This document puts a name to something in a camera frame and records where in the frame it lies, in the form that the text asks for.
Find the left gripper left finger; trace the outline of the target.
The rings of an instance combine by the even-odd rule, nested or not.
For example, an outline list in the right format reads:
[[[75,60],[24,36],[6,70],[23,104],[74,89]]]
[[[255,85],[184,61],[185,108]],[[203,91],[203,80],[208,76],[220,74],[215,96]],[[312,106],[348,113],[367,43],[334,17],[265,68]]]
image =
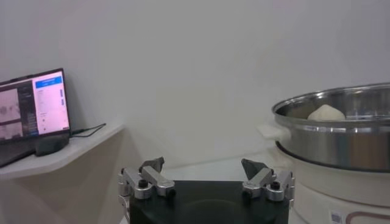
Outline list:
[[[174,197],[175,182],[161,174],[164,163],[164,157],[159,157],[144,161],[138,169],[122,168],[118,174],[119,195],[122,197],[132,195],[138,200],[147,200],[155,189],[158,196]]]

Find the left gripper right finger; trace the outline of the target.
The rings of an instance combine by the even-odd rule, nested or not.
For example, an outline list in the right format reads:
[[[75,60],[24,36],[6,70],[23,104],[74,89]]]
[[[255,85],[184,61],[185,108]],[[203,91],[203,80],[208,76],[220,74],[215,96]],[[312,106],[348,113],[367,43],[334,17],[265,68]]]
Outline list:
[[[265,163],[242,159],[241,165],[247,177],[243,186],[243,199],[266,197],[269,201],[294,201],[295,178],[290,170],[275,172]]]

